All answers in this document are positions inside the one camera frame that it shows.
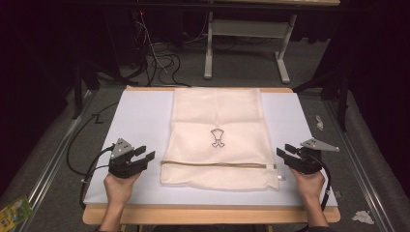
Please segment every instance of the drawstring bag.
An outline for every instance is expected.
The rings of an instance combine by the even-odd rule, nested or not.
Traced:
[[[200,189],[277,189],[259,89],[176,89],[161,182]]]

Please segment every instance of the gray carpet floor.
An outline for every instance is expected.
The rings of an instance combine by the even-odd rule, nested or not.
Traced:
[[[285,64],[291,79],[288,85],[280,82],[278,67],[273,58],[273,47],[278,45],[278,41],[262,43],[261,40],[242,39],[227,49],[232,46],[231,41],[216,42],[213,78],[205,80],[203,41],[186,44],[183,48],[158,44],[155,46],[156,56],[166,68],[166,72],[156,72],[152,85],[174,84],[171,75],[178,66],[175,63],[168,67],[170,61],[162,56],[176,54],[180,58],[180,68],[174,79],[191,86],[293,88],[312,78],[327,43],[309,44],[307,41],[301,41],[289,44],[285,54]],[[125,75],[132,70],[122,68],[122,72]],[[148,74],[152,73],[153,67],[150,66]],[[73,125],[79,124],[76,127],[81,127],[93,113],[120,100],[125,85],[105,79],[106,76],[102,74],[101,89],[86,96],[85,102],[89,103],[76,121],[72,119],[73,93],[69,93],[69,106],[50,125],[32,155],[1,196],[0,206],[4,207],[20,195],[30,195],[36,183],[41,180],[47,164],[54,160],[55,174],[46,175],[49,185],[44,186],[44,194],[39,194],[37,199],[32,200],[37,202],[35,214],[16,231],[92,231],[96,228],[95,225],[86,225],[82,222],[83,210],[79,206],[82,177],[69,169],[65,161],[67,152],[61,152],[67,149],[59,145],[67,139]],[[139,81],[141,85],[148,82],[145,73],[134,80]],[[323,155],[332,172],[333,189],[338,193],[337,202],[341,213],[341,220],[332,223],[332,227],[337,231],[410,231],[407,219],[410,216],[409,199],[392,174],[391,167],[384,161],[377,144],[372,140],[354,98],[350,95],[348,100],[347,132],[340,132],[335,123],[335,103],[322,101],[319,92],[320,89],[310,89],[299,96],[313,136],[341,148],[340,153]],[[115,108],[116,105],[101,113],[99,121],[102,123],[89,123],[75,139],[70,149],[71,164],[75,169],[86,171],[95,154],[101,150]],[[316,127],[316,115],[322,118],[324,130]],[[361,165],[359,169],[363,172],[357,171],[358,162]],[[378,199],[381,207],[374,207],[372,199]],[[370,211],[376,223],[366,224],[352,220],[358,211]],[[275,224],[274,231],[295,231],[302,226]],[[127,231],[135,229],[134,225],[127,227]]]

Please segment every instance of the forearm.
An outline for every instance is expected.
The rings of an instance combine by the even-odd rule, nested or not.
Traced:
[[[108,204],[100,231],[120,231],[120,220],[124,207],[123,205]]]
[[[313,226],[326,226],[329,227],[329,223],[323,214],[320,206],[319,199],[313,198],[304,199],[305,207],[307,210],[307,223],[309,227]]]

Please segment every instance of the white fabric bag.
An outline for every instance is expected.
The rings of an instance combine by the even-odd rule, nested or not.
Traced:
[[[161,182],[200,189],[277,189],[259,89],[176,89]]]

